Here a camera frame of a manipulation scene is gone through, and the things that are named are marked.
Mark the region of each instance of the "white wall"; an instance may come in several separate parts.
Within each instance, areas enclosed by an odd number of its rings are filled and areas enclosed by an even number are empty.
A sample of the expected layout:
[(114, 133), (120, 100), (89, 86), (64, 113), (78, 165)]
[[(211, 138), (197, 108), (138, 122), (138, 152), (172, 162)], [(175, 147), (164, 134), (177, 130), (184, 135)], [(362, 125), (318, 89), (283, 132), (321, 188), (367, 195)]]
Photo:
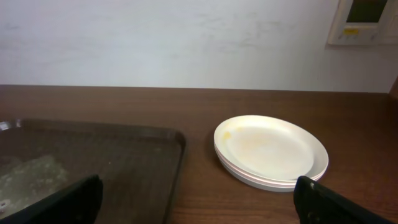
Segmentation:
[(338, 0), (2, 0), (0, 83), (387, 92), (398, 48), (328, 48)]

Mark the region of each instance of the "tray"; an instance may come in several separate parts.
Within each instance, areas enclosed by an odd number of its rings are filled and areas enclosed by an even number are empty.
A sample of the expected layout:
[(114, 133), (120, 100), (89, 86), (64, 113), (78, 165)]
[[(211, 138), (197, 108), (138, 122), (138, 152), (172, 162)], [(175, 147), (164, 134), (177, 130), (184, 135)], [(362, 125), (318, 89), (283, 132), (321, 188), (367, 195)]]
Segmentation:
[(173, 129), (68, 121), (0, 122), (4, 218), (90, 174), (104, 183), (96, 223), (167, 223), (185, 152)]

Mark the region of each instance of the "brown wooden surface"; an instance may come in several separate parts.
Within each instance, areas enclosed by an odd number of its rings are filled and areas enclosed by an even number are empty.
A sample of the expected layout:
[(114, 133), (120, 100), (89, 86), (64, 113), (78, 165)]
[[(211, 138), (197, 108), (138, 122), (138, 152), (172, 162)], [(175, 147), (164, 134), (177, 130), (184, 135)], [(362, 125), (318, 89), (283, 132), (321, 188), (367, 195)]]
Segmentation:
[(398, 77), (396, 82), (393, 84), (391, 91), (390, 91), (390, 95), (392, 97), (394, 97), (395, 99), (398, 99)]
[(187, 138), (172, 223), (298, 223), (292, 193), (258, 190), (221, 166), (213, 131), (242, 114), (314, 134), (330, 165), (320, 183), (398, 222), (397, 110), (388, 94), (304, 91), (0, 86), (0, 118), (177, 128)]

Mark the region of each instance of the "yellow label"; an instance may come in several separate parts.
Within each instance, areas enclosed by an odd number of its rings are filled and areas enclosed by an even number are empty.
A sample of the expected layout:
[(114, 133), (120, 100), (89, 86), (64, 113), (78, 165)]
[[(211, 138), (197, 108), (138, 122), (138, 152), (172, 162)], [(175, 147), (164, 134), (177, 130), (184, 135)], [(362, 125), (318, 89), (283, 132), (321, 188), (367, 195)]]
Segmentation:
[(344, 29), (344, 35), (356, 35), (359, 33), (359, 29)]

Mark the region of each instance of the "wall-mounted device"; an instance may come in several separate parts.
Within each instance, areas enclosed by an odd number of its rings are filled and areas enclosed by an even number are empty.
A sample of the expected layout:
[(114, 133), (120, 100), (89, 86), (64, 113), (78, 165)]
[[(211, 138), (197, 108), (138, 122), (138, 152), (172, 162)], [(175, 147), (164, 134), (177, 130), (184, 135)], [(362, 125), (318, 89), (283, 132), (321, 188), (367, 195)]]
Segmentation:
[(395, 0), (340, 0), (328, 43), (374, 45), (396, 19)]

